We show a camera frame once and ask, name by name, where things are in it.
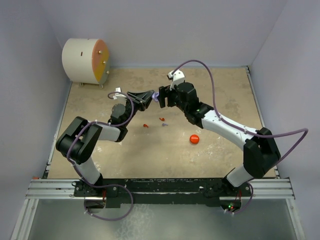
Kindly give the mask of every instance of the purple object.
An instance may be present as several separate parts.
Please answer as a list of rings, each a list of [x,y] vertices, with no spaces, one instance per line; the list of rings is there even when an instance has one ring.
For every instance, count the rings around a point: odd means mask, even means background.
[[[158,100],[158,97],[159,97],[159,92],[157,91],[157,92],[154,92],[153,94],[152,94],[152,99],[155,101],[155,102],[159,102],[159,100]]]

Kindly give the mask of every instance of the red object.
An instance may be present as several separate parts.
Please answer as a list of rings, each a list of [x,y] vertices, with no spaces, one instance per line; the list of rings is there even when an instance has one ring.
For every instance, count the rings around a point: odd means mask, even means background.
[[[193,134],[193,135],[190,136],[190,142],[192,144],[198,144],[199,140],[200,140],[200,138],[199,138],[198,135]]]

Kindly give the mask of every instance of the gray wall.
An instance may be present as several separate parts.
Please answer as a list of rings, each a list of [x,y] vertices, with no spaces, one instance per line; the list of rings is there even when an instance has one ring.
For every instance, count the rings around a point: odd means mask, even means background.
[[[33,176],[44,172],[69,81],[37,0],[0,2],[0,239],[10,238]]]
[[[279,165],[290,176],[307,239],[320,239],[320,1],[289,0],[252,64],[263,119],[274,133],[309,128]],[[298,136],[278,139],[284,153]]]
[[[40,0],[63,47],[102,38],[114,66],[251,64],[287,0]]]

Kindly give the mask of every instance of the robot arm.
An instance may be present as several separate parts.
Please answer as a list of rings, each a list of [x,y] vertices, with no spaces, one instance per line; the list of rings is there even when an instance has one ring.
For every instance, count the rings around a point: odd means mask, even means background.
[[[199,101],[194,86],[185,82],[185,76],[177,70],[174,75],[168,74],[171,85],[159,88],[158,100],[160,107],[178,107],[187,120],[202,129],[215,132],[237,145],[243,151],[243,165],[233,169],[222,180],[229,189],[234,189],[246,181],[262,178],[280,159],[280,152],[273,138],[261,138],[239,131],[224,122],[217,116],[214,108]],[[244,126],[223,116],[228,122],[260,135],[271,135],[265,127],[260,130]]]
[[[127,92],[127,95],[130,96],[133,102],[132,117],[137,111],[143,112],[149,107],[153,93],[153,90],[140,93]],[[122,97],[124,96],[117,94],[115,99]],[[123,125],[120,124],[125,122],[132,114],[132,105],[128,99],[123,98],[122,100],[125,100],[125,104],[116,104],[112,108],[112,113],[108,120],[110,125],[92,124],[83,133],[82,138],[75,143],[71,151],[70,158],[74,161],[77,170],[93,185],[101,185],[103,179],[91,156],[97,141],[121,142],[128,132],[127,126],[130,121]],[[64,157],[67,157],[68,150],[76,139],[76,136],[88,123],[86,119],[77,116],[60,136],[55,147]]]

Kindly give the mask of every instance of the wall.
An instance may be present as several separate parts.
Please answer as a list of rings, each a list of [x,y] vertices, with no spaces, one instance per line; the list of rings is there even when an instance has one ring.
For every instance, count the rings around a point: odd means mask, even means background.
[[[308,127],[309,134],[285,161],[307,239],[320,239],[320,1],[289,0],[252,64],[263,119],[274,133]],[[278,139],[285,152],[298,137]]]
[[[37,0],[0,2],[1,240],[48,161],[69,85],[61,52]]]
[[[40,0],[63,47],[102,38],[114,66],[251,64],[287,0]]]

